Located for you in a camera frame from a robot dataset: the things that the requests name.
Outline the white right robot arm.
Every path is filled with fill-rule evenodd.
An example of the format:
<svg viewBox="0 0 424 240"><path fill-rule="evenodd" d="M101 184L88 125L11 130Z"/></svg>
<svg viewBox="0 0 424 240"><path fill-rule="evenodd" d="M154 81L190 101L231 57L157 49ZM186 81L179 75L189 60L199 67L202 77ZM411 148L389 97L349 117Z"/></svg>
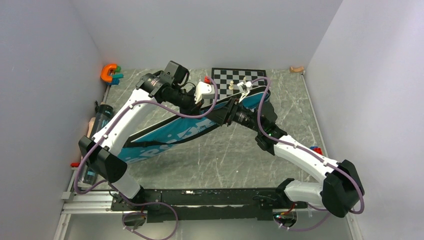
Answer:
<svg viewBox="0 0 424 240"><path fill-rule="evenodd" d="M322 206L339 218L365 210L365 190L352 162L330 159L307 148L276 125L274 113L262 114L261 111L261 107L250 110L232 99L206 117L220 126L237 123L255 131L255 141L263 151L288 160L316 180L315 183L283 181L275 194L280 207L305 202L314 207Z"/></svg>

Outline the black shuttlecock tube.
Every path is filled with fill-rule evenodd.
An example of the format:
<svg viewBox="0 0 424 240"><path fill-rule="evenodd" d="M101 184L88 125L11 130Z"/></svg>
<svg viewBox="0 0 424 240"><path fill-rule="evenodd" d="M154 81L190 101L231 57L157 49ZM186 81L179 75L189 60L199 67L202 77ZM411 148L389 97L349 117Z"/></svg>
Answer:
<svg viewBox="0 0 424 240"><path fill-rule="evenodd" d="M90 138L103 127L105 127L113 118L114 114L113 107L106 104L105 102L101 102L100 105L96 105L95 111L96 115L89 132ZM78 177L77 186L82 189L88 189L96 183L96 179L97 174L85 164L81 174Z"/></svg>

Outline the blue racket bag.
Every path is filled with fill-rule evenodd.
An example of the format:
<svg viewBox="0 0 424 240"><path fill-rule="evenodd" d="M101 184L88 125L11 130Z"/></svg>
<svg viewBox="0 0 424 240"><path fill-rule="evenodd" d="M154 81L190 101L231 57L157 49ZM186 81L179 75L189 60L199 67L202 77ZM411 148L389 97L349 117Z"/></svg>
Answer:
<svg viewBox="0 0 424 240"><path fill-rule="evenodd" d="M125 142L118 158L127 164L144 161L175 145L199 138L218 127L206 117L190 119L174 115L132 134Z"/></svg>

